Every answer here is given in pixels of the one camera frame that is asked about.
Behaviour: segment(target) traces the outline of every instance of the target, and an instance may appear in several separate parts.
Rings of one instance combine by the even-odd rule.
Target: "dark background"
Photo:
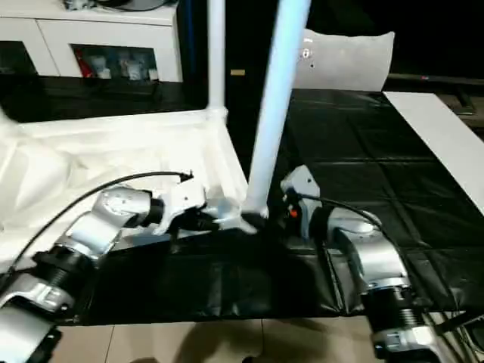
[[[262,91],[277,0],[227,2],[227,93]],[[318,33],[377,36],[396,33],[391,73],[484,79],[484,2],[462,0],[312,0],[307,27]],[[178,8],[184,80],[206,82],[206,1]],[[229,76],[230,69],[246,75]]]

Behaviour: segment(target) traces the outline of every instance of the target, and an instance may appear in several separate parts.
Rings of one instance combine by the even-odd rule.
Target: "white pole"
[[[280,0],[243,210],[264,213],[311,0]]]
[[[225,107],[225,0],[209,0],[209,109]]]

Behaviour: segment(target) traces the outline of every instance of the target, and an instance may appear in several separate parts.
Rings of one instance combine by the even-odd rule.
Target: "white table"
[[[385,92],[484,215],[484,143],[433,94]]]

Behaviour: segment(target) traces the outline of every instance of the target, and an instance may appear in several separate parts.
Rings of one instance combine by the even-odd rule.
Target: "cabinet door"
[[[170,26],[38,20],[62,76],[181,81]]]
[[[0,73],[59,75],[35,20],[0,18]]]

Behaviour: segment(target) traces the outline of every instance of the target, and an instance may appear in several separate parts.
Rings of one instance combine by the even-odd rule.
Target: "black table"
[[[20,122],[191,110],[205,92],[179,84],[0,78]],[[228,100],[228,130],[248,176],[259,100]],[[376,214],[432,310],[484,313],[484,218],[379,93],[293,93],[269,204],[305,163],[325,197]],[[222,231],[111,253],[71,324],[129,324],[361,313],[347,264],[323,240]]]

